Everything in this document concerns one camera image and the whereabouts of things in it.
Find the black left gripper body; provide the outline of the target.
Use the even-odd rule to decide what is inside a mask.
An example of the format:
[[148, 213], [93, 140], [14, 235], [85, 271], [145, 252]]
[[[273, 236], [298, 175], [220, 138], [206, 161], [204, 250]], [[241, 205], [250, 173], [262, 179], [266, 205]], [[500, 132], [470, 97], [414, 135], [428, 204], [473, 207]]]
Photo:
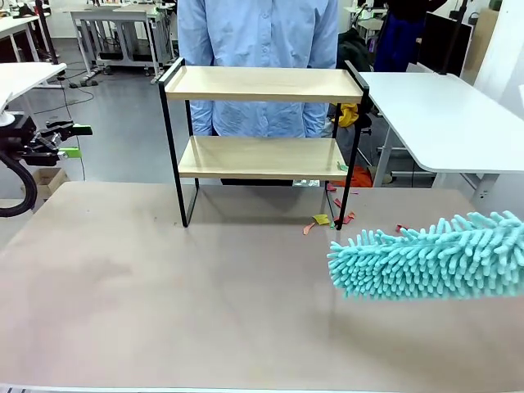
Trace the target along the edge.
[[25, 148], [33, 144], [37, 127], [30, 115], [6, 114], [1, 117], [1, 158], [22, 159]]

